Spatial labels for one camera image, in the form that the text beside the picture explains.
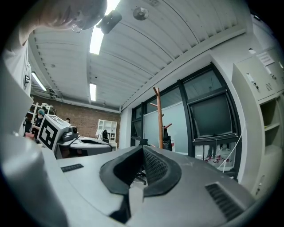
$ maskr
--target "coat rack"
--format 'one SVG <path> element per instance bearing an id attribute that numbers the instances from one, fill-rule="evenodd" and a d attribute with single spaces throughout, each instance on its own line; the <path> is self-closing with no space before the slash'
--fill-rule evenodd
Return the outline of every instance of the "coat rack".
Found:
<path id="1" fill-rule="evenodd" d="M 161 97 L 160 97 L 160 89 L 157 87 L 153 87 L 153 90 L 157 96 L 157 105 L 150 103 L 152 106 L 157 107 L 158 109 L 158 122 L 159 122 L 159 148 L 163 149 L 163 135 L 164 135 L 164 130 L 169 128 L 172 123 L 170 123 L 167 126 L 163 126 L 163 119 L 162 117 L 164 116 L 164 114 L 162 114 L 162 107 L 161 107 Z"/>

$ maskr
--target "ceiling speaker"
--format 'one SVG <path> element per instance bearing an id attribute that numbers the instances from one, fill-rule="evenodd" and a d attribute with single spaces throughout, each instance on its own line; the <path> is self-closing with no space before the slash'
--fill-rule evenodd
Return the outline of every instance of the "ceiling speaker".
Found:
<path id="1" fill-rule="evenodd" d="M 143 7 L 137 7 L 133 11 L 133 16 L 137 20 L 146 20 L 149 16 L 149 11 Z"/>

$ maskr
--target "cable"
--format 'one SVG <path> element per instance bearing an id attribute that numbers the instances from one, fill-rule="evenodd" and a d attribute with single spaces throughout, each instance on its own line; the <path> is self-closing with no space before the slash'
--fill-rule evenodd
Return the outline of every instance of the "cable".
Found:
<path id="1" fill-rule="evenodd" d="M 238 143 L 239 143 L 239 141 L 240 141 L 240 139 L 241 139 L 241 137 L 242 137 L 242 135 L 243 135 L 243 132 L 244 132 L 245 127 L 246 127 L 246 124 L 244 123 L 243 130 L 241 131 L 241 136 L 240 136 L 240 138 L 238 139 L 238 141 L 237 141 L 235 147 L 233 148 L 233 150 L 231 151 L 231 153 L 228 155 L 228 157 L 223 161 L 223 163 L 217 168 L 217 169 L 219 169 L 219 168 L 224 164 L 223 173 L 224 173 L 224 171 L 225 171 L 226 161 L 227 161 L 227 159 L 230 157 L 230 155 L 233 153 L 233 151 L 236 149 L 236 147 L 237 147 L 237 145 L 238 145 Z"/>

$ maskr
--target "vent grille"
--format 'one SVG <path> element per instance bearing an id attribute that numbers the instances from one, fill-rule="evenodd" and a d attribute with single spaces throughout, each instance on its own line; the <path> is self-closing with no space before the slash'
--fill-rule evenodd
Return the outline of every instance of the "vent grille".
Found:
<path id="1" fill-rule="evenodd" d="M 205 186 L 214 202 L 228 221 L 240 215 L 243 210 L 223 191 L 218 184 Z"/>
<path id="2" fill-rule="evenodd" d="M 271 91 L 271 90 L 272 90 L 272 87 L 271 87 L 271 84 L 270 84 L 270 83 L 267 83 L 265 86 L 266 86 L 266 88 L 267 88 L 268 91 Z"/>

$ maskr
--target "ceiling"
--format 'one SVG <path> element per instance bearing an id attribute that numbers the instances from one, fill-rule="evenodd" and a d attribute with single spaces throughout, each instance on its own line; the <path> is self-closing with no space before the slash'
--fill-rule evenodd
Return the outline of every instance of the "ceiling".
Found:
<path id="1" fill-rule="evenodd" d="M 149 10 L 144 21 L 136 7 Z M 77 34 L 38 28 L 29 38 L 29 62 L 42 83 L 32 94 L 118 111 L 139 89 L 181 55 L 238 26 L 246 6 L 238 0 L 121 0 L 121 22 L 104 35 L 99 55 L 89 53 L 92 29 Z M 97 85 L 91 102 L 89 83 Z"/>

